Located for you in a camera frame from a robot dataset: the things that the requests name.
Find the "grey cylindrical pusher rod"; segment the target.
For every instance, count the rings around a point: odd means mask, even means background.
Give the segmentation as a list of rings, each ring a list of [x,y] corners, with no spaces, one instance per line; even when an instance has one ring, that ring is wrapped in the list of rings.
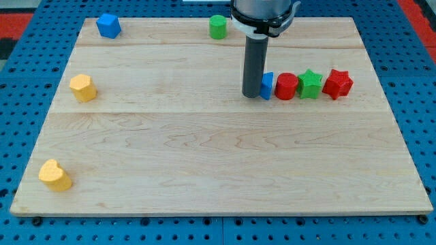
[[[245,97],[256,98],[260,95],[267,48],[268,38],[246,37],[242,85]]]

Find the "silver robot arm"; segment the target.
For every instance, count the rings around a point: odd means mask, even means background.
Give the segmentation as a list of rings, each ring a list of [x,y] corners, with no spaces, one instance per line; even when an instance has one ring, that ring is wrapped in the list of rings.
[[[300,7],[300,1],[292,0],[231,1],[232,23],[246,36],[242,80],[245,97],[260,96],[268,41],[289,28]]]

